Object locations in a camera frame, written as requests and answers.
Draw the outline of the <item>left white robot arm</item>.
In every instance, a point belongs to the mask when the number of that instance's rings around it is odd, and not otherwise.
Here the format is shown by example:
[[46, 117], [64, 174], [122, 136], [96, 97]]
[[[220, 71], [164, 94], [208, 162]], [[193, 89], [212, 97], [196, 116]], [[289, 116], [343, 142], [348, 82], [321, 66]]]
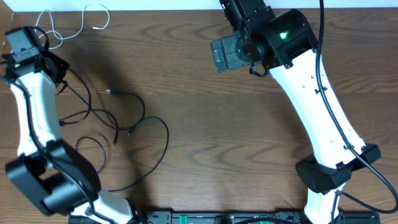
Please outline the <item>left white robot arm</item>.
[[21, 131], [18, 157], [6, 164], [11, 182], [47, 216], [67, 215], [72, 223], [143, 222], [128, 199], [102, 188], [94, 166], [63, 138], [55, 96], [68, 64], [41, 50], [4, 58]]

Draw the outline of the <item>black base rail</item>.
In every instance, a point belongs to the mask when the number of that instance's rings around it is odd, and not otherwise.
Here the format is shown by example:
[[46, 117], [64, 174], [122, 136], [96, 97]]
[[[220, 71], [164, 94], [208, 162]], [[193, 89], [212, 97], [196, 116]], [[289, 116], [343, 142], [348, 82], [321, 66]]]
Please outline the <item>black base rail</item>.
[[[309, 219], [302, 212], [275, 213], [175, 213], [170, 211], [151, 211], [146, 213], [149, 224], [220, 224], [241, 223], [256, 219], [259, 224], [294, 223], [306, 224]], [[336, 224], [381, 224], [375, 213], [340, 212], [335, 218]]]

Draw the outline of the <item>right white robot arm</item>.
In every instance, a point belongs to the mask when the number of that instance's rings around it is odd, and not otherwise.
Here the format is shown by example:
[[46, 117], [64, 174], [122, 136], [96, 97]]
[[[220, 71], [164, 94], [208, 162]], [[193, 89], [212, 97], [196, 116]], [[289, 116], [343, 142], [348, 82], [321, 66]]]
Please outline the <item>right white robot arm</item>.
[[262, 1], [222, 1], [233, 33], [211, 43], [218, 72], [262, 65], [293, 104], [313, 152], [296, 163], [307, 186], [303, 219], [307, 223], [348, 222], [338, 202], [353, 172], [381, 157], [377, 145], [358, 136], [326, 75], [320, 39], [296, 9], [275, 15]]

